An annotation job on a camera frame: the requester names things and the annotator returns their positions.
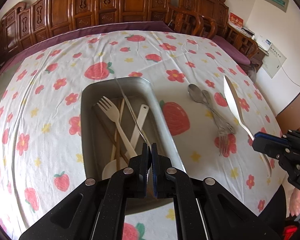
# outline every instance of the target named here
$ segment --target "metal spoon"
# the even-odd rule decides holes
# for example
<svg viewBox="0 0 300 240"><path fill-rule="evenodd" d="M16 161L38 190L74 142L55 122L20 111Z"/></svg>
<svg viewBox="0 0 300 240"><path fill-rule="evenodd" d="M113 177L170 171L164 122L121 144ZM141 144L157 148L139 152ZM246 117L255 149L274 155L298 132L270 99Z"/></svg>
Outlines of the metal spoon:
<svg viewBox="0 0 300 240"><path fill-rule="evenodd" d="M225 125L229 129L230 133L235 134L235 129L233 128L233 126L231 124L229 124L228 121L224 117L222 117L217 111L215 111L213 108L211 108L208 105L208 103L207 103L207 101L206 101L206 99L205 99L205 97L204 97L204 95L203 95L203 93L202 93L202 91L200 90L199 87L197 87L194 84L190 84L188 86L188 92L189 92L189 95L192 98L192 100L194 100L198 103L202 103L202 104L206 105L207 107L209 107L210 110L214 114L216 114L216 116L219 117L222 122L225 123Z"/></svg>

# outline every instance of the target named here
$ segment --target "plastic fork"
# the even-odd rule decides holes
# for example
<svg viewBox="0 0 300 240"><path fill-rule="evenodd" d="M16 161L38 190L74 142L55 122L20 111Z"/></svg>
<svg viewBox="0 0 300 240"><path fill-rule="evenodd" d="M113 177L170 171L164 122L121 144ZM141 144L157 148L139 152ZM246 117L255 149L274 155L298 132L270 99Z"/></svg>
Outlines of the plastic fork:
<svg viewBox="0 0 300 240"><path fill-rule="evenodd" d="M103 97L101 98L101 100L99 100L99 102L97 103L97 105L100 107L100 109L106 114L106 116L115 123L117 130L121 136L121 139L124 143L124 146L127 149L127 152L130 156L130 158L137 156L135 150L133 149L131 143L129 142L126 134L124 133L124 131L122 130L122 127L120 125L119 122L119 118L120 118L120 112L119 109L115 106L114 103L112 103L108 98Z"/></svg>

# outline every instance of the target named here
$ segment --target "yellow star print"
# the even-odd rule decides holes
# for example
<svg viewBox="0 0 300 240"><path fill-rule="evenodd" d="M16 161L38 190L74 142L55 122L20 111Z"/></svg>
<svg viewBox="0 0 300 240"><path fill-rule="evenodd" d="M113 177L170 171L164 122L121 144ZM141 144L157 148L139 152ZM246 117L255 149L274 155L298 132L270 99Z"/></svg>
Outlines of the yellow star print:
<svg viewBox="0 0 300 240"><path fill-rule="evenodd" d="M231 178L236 179L238 176L239 176L239 174L238 174L238 168L237 167L230 171L230 177Z"/></svg>
<svg viewBox="0 0 300 240"><path fill-rule="evenodd" d="M124 61L125 62L133 62L133 58L132 57L127 57Z"/></svg>
<svg viewBox="0 0 300 240"><path fill-rule="evenodd" d="M170 220L176 220L176 216L174 214L174 210L172 208L169 208L168 209L168 214L166 215L166 218L167 219L170 219Z"/></svg>
<svg viewBox="0 0 300 240"><path fill-rule="evenodd" d="M77 162L78 163L83 163L83 156L82 156L82 154L76 154L75 156L77 157Z"/></svg>
<svg viewBox="0 0 300 240"><path fill-rule="evenodd" d="M34 166L39 167L40 164L41 164L41 161L40 161L40 158L38 157L34 160Z"/></svg>
<svg viewBox="0 0 300 240"><path fill-rule="evenodd" d="M42 133L50 132L51 123L46 123L41 129Z"/></svg>
<svg viewBox="0 0 300 240"><path fill-rule="evenodd" d="M201 155L194 151L192 152L192 155L190 157L194 162L198 163L199 159L201 158Z"/></svg>
<svg viewBox="0 0 300 240"><path fill-rule="evenodd" d="M39 109L36 107L35 109L31 110L30 114L31 114L31 118L34 116L37 116Z"/></svg>

